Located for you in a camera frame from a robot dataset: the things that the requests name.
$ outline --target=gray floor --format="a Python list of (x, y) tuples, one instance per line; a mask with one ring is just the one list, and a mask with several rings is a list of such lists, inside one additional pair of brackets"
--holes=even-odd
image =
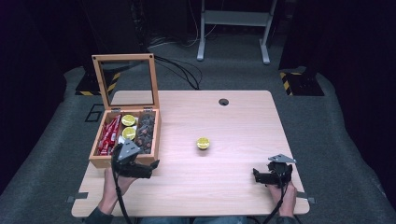
[[(396, 223), (374, 172), (347, 135), (332, 84), (322, 75), (324, 97), (288, 96), (277, 66), (284, 37), (276, 36), (264, 65), (256, 35), (207, 40), (205, 60), (198, 45), (166, 44), (156, 55), (192, 63), (203, 74), (201, 90), (267, 90), (273, 94), (305, 191), (317, 203), (303, 223)], [(185, 64), (196, 76), (194, 68)], [(100, 96), (76, 96), (82, 68), (65, 74), (67, 90), (47, 130), (0, 197), (0, 223), (79, 223), (65, 200), (78, 192), (99, 123), (84, 122)], [(157, 66), (160, 90), (192, 90), (186, 81)], [(124, 223), (116, 218), (114, 223)]]

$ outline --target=wooden box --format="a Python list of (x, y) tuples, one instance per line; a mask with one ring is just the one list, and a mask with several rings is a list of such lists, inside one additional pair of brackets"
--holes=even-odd
[[(121, 117), (132, 115), (137, 118), (134, 126), (134, 129), (136, 129), (134, 142), (139, 147), (150, 150), (147, 150), (146, 153), (139, 153), (136, 160), (143, 164), (150, 164), (156, 161), (159, 153), (161, 115), (154, 55), (92, 55), (92, 61), (102, 94), (105, 112), (93, 142), (90, 162), (96, 168), (110, 166), (111, 155), (100, 155), (100, 151), (102, 151), (100, 149), (103, 145), (102, 137), (105, 134), (103, 130), (117, 115)], [(143, 137), (143, 132), (138, 131), (142, 125), (142, 116), (149, 116), (154, 119), (153, 125), (151, 122), (149, 135), (151, 141), (149, 144), (143, 146), (137, 142), (139, 136)], [(126, 126), (120, 120), (120, 127), (117, 130), (113, 148), (119, 142), (118, 140), (124, 128)]]

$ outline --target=wire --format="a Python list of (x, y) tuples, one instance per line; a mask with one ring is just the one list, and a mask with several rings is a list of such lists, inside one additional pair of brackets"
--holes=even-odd
[(256, 223), (256, 224), (260, 224), (260, 221), (255, 217), (247, 217), (247, 218), (252, 219), (254, 221), (254, 223)]
[(176, 44), (176, 43), (178, 43), (178, 42), (176, 42), (176, 41), (162, 42), (162, 43), (160, 43), (160, 44), (156, 44), (156, 45), (150, 46), (150, 47), (148, 47), (148, 49), (153, 49), (153, 48), (156, 48), (156, 47), (159, 47), (159, 46), (162, 46), (162, 45)]
[[(167, 68), (168, 70), (170, 70), (171, 72), (173, 72), (177, 76), (179, 76), (180, 78), (186, 80), (193, 89), (195, 89), (197, 91), (200, 90), (199, 85), (200, 85), (201, 80), (202, 80), (202, 72), (201, 72), (201, 70), (198, 67), (196, 67), (195, 65), (193, 65), (191, 63), (185, 63), (185, 62), (178, 61), (178, 60), (168, 60), (168, 59), (165, 59), (165, 58), (157, 56), (157, 55), (154, 55), (154, 59), (156, 60), (157, 64)], [(186, 69), (185, 67), (181, 66), (180, 64), (172, 62), (172, 61), (175, 61), (175, 62), (178, 62), (178, 63), (185, 63), (185, 64), (188, 64), (190, 66), (195, 67), (200, 73), (199, 80), (188, 69)], [(173, 65), (175, 68), (179, 69), (183, 73), (184, 76), (178, 74), (176, 71), (172, 70), (171, 68), (169, 68), (169, 67), (167, 67), (164, 64), (159, 63), (159, 62), (169, 63), (169, 64)]]
[(294, 218), (297, 220), (298, 223), (303, 224), (303, 222), (301, 222), (301, 220), (296, 215), (294, 215)]
[(189, 45), (183, 45), (184, 47), (191, 47), (192, 45), (194, 45), (198, 40), (199, 40), (199, 31), (198, 31), (198, 24), (197, 24), (197, 21), (196, 21), (196, 19), (195, 19), (195, 17), (194, 17), (194, 14), (193, 14), (193, 12), (192, 12), (192, 6), (191, 6), (191, 0), (189, 0), (189, 7), (190, 7), (190, 13), (191, 13), (191, 16), (192, 16), (192, 20), (194, 21), (194, 25), (195, 25), (195, 33), (196, 33), (196, 36), (195, 36), (195, 39), (192, 41), (192, 43), (191, 44), (189, 44)]
[[(220, 8), (220, 11), (222, 11), (223, 8), (224, 8), (224, 0), (221, 1), (221, 8)], [(215, 24), (215, 25), (213, 26), (213, 28), (205, 35), (205, 37), (207, 37), (208, 35), (210, 35), (210, 33), (212, 33), (212, 31), (216, 28), (216, 26), (217, 26), (217, 24)]]
[(278, 177), (279, 177), (279, 186), (280, 186), (280, 200), (277, 203), (274, 210), (272, 211), (272, 213), (264, 220), (263, 224), (268, 223), (273, 218), (273, 216), (277, 213), (277, 211), (279, 210), (280, 206), (283, 203), (283, 197), (285, 197), (286, 190), (288, 190), (288, 185), (286, 185), (285, 191), (283, 191), (282, 177), (281, 177), (281, 175), (278, 175)]
[(124, 204), (124, 202), (123, 202), (123, 199), (122, 199), (122, 192), (121, 192), (121, 189), (120, 189), (120, 186), (119, 186), (119, 176), (120, 176), (120, 173), (116, 174), (114, 162), (111, 162), (111, 168), (112, 168), (112, 171), (113, 171), (114, 183), (116, 184), (116, 192), (117, 192), (117, 197), (118, 197), (118, 199), (119, 199), (119, 204), (120, 204), (121, 212), (122, 212), (122, 214), (123, 214), (123, 216), (124, 216), (124, 218), (125, 218), (126, 223), (132, 224), (131, 219), (129, 219), (129, 216), (128, 216), (126, 210), (125, 210), (125, 204)]

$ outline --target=hole in table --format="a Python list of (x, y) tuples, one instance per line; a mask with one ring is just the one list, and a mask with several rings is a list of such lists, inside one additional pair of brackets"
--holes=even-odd
[(222, 98), (222, 99), (220, 99), (219, 100), (219, 104), (220, 105), (228, 105), (230, 102), (227, 100), (227, 99), (224, 99), (224, 98)]

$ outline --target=black cable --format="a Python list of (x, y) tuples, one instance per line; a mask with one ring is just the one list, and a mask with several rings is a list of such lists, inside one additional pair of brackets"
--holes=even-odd
[(288, 190), (288, 186), (286, 186), (285, 191), (283, 191), (282, 177), (281, 177), (281, 175), (278, 175), (278, 177), (279, 177), (279, 186), (280, 186), (280, 200), (279, 200), (279, 202), (277, 202), (276, 207), (274, 208), (272, 213), (264, 220), (263, 224), (268, 223), (274, 217), (274, 215), (277, 213), (277, 211), (279, 210), (280, 206), (283, 203), (283, 197), (285, 197), (286, 190)]
[(294, 215), (294, 218), (297, 220), (298, 223), (303, 224), (303, 222), (301, 222), (301, 220), (296, 215)]
[(119, 174), (116, 174), (116, 172), (115, 172), (114, 162), (111, 162), (111, 168), (112, 168), (112, 171), (113, 171), (114, 182), (116, 184), (116, 192), (117, 192), (117, 197), (119, 199), (121, 212), (122, 212), (122, 214), (123, 214), (123, 216), (125, 218), (125, 221), (128, 224), (132, 224), (131, 219), (129, 219), (129, 216), (128, 216), (126, 210), (125, 210), (125, 204), (123, 202), (122, 192), (121, 192), (121, 189), (120, 189), (120, 186), (119, 186)]
[[(185, 67), (181, 66), (181, 65), (178, 64), (178, 63), (175, 63), (175, 62), (184, 63), (184, 62), (182, 62), (182, 61), (173, 60), (173, 61), (175, 61), (175, 62), (172, 62), (172, 60), (165, 59), (165, 58), (160, 57), (160, 56), (157, 56), (157, 55), (154, 55), (154, 58), (155, 58), (157, 64), (159, 64), (159, 65), (161, 65), (161, 66), (163, 66), (163, 67), (169, 69), (170, 71), (172, 71), (173, 73), (175, 73), (176, 75), (178, 75), (179, 77), (181, 77), (182, 79), (186, 80), (186, 81), (189, 83), (189, 85), (190, 85), (193, 89), (195, 89), (195, 90), (197, 90), (197, 91), (200, 90), (199, 85), (200, 85), (201, 80), (202, 80), (202, 72), (201, 72), (201, 70), (200, 70), (198, 67), (194, 66), (194, 65), (191, 64), (191, 63), (185, 63), (185, 64), (188, 64), (188, 65), (190, 65), (190, 66), (195, 67), (195, 68), (200, 72), (200, 75), (201, 75), (201, 76), (200, 76), (200, 79), (199, 79), (199, 80), (197, 80), (197, 78), (196, 78), (188, 69), (186, 69)], [(159, 63), (159, 62), (169, 63), (169, 64), (173, 65), (174, 67), (178, 68), (178, 69), (184, 74), (184, 76), (178, 74), (176, 71), (172, 70), (171, 68), (169, 68), (169, 67), (167, 67), (167, 66), (165, 66), (165, 65), (163, 65), (162, 63)]]
[(247, 217), (247, 218), (252, 219), (254, 221), (254, 223), (256, 223), (256, 224), (260, 224), (260, 221), (255, 217)]

